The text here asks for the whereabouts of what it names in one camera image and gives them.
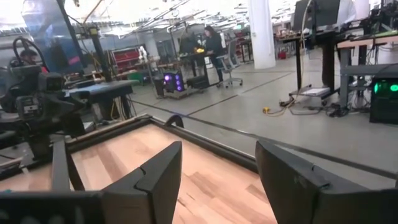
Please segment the dark hair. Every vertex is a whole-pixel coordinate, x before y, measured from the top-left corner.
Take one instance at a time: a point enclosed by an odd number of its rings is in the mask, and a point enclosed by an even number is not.
[[[21,57],[26,57],[26,56],[28,56],[28,57],[35,57],[35,56],[37,56],[37,53],[36,53],[36,51],[34,51],[34,50],[27,49],[27,50],[23,50],[19,55],[20,55]]]
[[[211,35],[215,35],[217,34],[217,32],[214,30],[214,28],[212,28],[212,26],[206,26],[205,30],[207,30],[208,32],[210,32]]]

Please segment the wooden surface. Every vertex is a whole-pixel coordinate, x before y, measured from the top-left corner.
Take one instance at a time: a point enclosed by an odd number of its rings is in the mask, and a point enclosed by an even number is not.
[[[174,224],[276,223],[257,174],[153,125],[77,152],[73,160],[86,190],[98,190],[174,141],[183,144],[182,181]],[[38,174],[50,177],[48,170]],[[0,189],[6,189],[4,183],[0,183]]]
[[[346,40],[344,42],[338,43],[337,47],[339,49],[342,49],[342,48],[358,47],[358,46],[362,46],[362,45],[372,45],[373,43],[386,44],[386,43],[397,42],[397,41],[398,41],[398,35],[393,36],[393,37],[378,37],[378,38],[374,39],[374,42],[373,42],[373,39],[357,40],[357,41]]]
[[[0,192],[12,191],[47,191],[51,189],[51,164],[31,170],[26,174],[15,175],[0,181]]]

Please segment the chair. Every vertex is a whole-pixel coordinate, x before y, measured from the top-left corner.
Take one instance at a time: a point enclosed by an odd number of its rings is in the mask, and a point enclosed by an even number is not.
[[[223,73],[229,74],[229,78],[219,83],[218,86],[220,86],[222,83],[226,83],[227,85],[225,87],[228,88],[230,85],[233,85],[233,82],[239,82],[239,85],[243,85],[242,78],[233,78],[231,75],[232,70],[240,66],[238,56],[236,56],[236,40],[231,40],[229,42],[228,53],[226,55],[217,57],[217,60],[221,60],[223,63],[223,67],[217,69],[222,69]]]

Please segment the gray floor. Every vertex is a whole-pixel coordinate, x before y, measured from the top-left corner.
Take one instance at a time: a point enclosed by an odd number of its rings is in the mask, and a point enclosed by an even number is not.
[[[396,56],[395,53],[381,52],[379,63],[396,58],[391,55]],[[322,56],[318,52],[305,56],[304,84],[321,86],[321,69]],[[336,62],[336,86],[339,85],[339,69]],[[255,70],[253,64],[245,64],[236,69],[233,76],[243,78],[244,85],[229,89],[211,87],[202,94],[182,100],[157,100],[152,87],[139,86],[134,89],[133,99],[151,106],[136,103],[135,107],[139,114],[149,113],[161,119],[167,119],[172,113],[188,115],[193,119],[184,118],[187,129],[250,155],[254,154],[255,138],[214,127],[208,122],[283,142],[286,150],[365,187],[382,189],[394,186],[394,180],[302,154],[286,146],[306,148],[397,172],[396,127],[369,123],[368,114],[351,114],[344,118],[330,118],[324,112],[294,116],[287,111],[276,118],[263,114],[265,106],[278,110],[279,100],[288,100],[288,93],[296,88],[294,58],[279,60],[276,67],[267,70]],[[211,82],[216,81],[215,77],[211,70]],[[330,101],[336,100],[337,96],[333,96]],[[316,99],[300,98],[299,101],[302,101],[301,105],[320,105],[320,100]]]

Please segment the woman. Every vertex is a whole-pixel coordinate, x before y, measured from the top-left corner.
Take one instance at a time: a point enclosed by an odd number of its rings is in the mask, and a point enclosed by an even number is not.
[[[206,51],[210,56],[210,60],[214,67],[217,69],[218,81],[223,81],[223,71],[221,70],[223,64],[217,57],[224,55],[224,48],[221,44],[221,36],[211,27],[205,27],[205,35],[206,35]]]

